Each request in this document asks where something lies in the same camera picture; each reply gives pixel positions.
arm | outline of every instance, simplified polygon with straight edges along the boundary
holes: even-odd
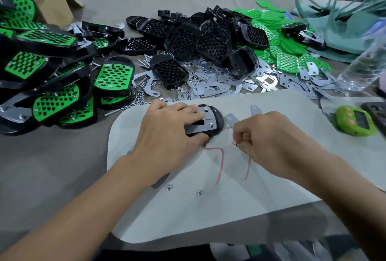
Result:
[[[208,140],[202,133],[185,135],[184,125],[205,115],[196,113],[197,109],[197,105],[184,103],[167,107],[155,100],[142,120],[133,151],[119,158],[102,178],[45,225],[1,255],[0,261],[90,260],[141,193],[181,166]],[[160,144],[159,138],[167,144]]]
[[[234,140],[270,173],[292,180],[324,200],[369,258],[384,260],[386,194],[349,163],[325,150],[278,112],[238,122]]]

white mat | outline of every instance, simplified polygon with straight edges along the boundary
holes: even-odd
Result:
[[[279,111],[322,146],[351,159],[355,168],[366,171],[370,180],[378,182],[380,175],[385,174],[386,141],[371,146],[363,138],[338,133],[320,109],[297,92],[280,90],[187,103],[212,105],[223,115],[231,112],[240,120],[250,116],[251,104],[263,113]],[[107,170],[134,145],[147,108],[144,105],[128,109],[114,122],[109,136]],[[214,147],[222,148],[225,153],[217,185],[221,151],[201,148],[185,167],[173,172],[162,187],[146,191],[115,226],[113,234],[129,243],[148,242],[319,200],[302,187],[275,177],[256,164],[251,164],[248,174],[248,157],[232,144],[232,130],[224,130],[211,139],[207,148]],[[171,191],[165,188],[168,184],[174,186]],[[198,190],[203,190],[202,196],[197,195]]]

gray tabletop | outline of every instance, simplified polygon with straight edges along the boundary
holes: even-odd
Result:
[[[257,9],[256,0],[78,0],[85,7],[74,12],[77,21],[116,26],[130,15],[157,17],[167,9],[192,15],[207,7]],[[294,0],[270,0],[292,10]],[[126,36],[138,33],[126,30]],[[337,75],[347,65],[330,60]],[[177,93],[161,91],[163,97]],[[82,193],[106,172],[107,141],[112,115],[80,130],[56,126],[39,129],[18,137],[0,136],[0,252],[29,230],[43,224],[66,203]],[[283,239],[310,239],[346,233],[344,225],[323,202],[276,211],[237,222],[176,235],[143,244],[122,244],[109,238],[105,248],[166,250],[209,242],[262,244]]]

forearm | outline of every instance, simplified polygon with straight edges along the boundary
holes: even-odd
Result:
[[[144,190],[126,162],[115,166],[4,253],[0,260],[90,260],[119,219]]]
[[[311,177],[312,192],[326,202],[371,260],[384,260],[386,194],[332,155],[328,168]]]

plastic bottle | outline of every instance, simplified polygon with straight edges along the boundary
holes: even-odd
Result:
[[[357,57],[339,77],[339,88],[361,91],[386,72],[386,38],[382,37]]]

